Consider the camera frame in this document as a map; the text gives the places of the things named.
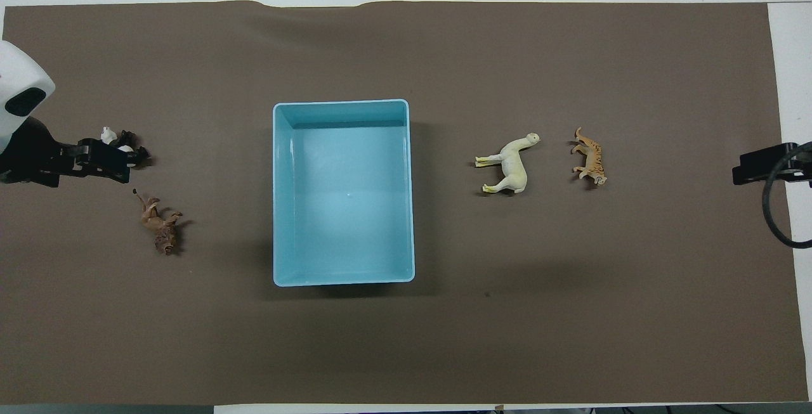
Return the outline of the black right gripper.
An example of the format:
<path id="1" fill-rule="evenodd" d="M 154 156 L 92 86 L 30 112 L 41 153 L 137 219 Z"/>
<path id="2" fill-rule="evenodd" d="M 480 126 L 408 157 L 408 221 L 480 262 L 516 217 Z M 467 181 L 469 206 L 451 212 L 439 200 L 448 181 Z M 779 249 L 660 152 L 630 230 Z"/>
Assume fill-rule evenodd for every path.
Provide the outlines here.
<path id="1" fill-rule="evenodd" d="M 788 164 L 777 164 L 787 152 L 794 152 Z M 733 168 L 733 184 L 743 185 L 768 179 L 775 168 L 775 177 L 787 175 L 788 181 L 811 180 L 811 142 L 778 143 L 739 156 L 740 165 Z"/>

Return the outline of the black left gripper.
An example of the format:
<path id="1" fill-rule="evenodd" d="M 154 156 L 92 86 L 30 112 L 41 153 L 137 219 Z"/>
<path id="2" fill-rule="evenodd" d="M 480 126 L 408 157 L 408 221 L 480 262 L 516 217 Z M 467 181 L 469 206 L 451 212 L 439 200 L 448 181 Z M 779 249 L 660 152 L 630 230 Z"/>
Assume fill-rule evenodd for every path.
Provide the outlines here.
<path id="1" fill-rule="evenodd" d="M 66 154 L 69 143 L 53 139 L 43 122 L 29 117 L 10 137 L 1 156 L 3 184 L 37 183 L 57 188 L 61 176 L 109 178 L 117 183 L 130 183 L 128 152 L 99 139 L 79 140 L 77 172 L 75 160 Z"/>

